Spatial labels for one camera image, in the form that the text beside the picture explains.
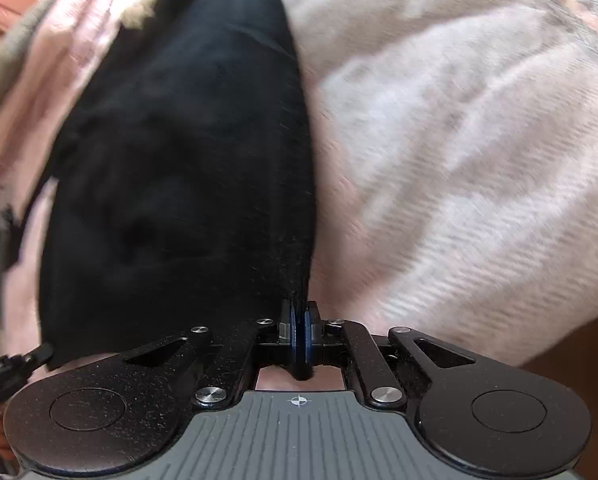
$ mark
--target silver screw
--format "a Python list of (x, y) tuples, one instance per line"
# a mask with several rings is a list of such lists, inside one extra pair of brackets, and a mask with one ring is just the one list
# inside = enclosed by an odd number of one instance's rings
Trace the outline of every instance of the silver screw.
[(199, 402), (204, 404), (214, 404), (215, 402), (221, 402), (225, 399), (226, 393), (223, 388), (218, 386), (206, 386), (197, 390), (195, 397)]
[(375, 388), (370, 392), (370, 396), (377, 402), (388, 404), (389, 402), (397, 402), (398, 400), (401, 400), (403, 394), (397, 388), (393, 388), (392, 386), (379, 386), (379, 388)]

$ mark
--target circular pad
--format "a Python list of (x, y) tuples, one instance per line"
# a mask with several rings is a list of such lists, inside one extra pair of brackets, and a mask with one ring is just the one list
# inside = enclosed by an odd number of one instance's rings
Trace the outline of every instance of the circular pad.
[(125, 412), (122, 396), (103, 388), (83, 388), (58, 397), (50, 407), (50, 416), (59, 426), (73, 431), (107, 428)]
[(531, 395), (514, 390), (493, 390), (473, 400), (473, 415), (491, 430), (524, 433), (544, 421), (546, 408)]

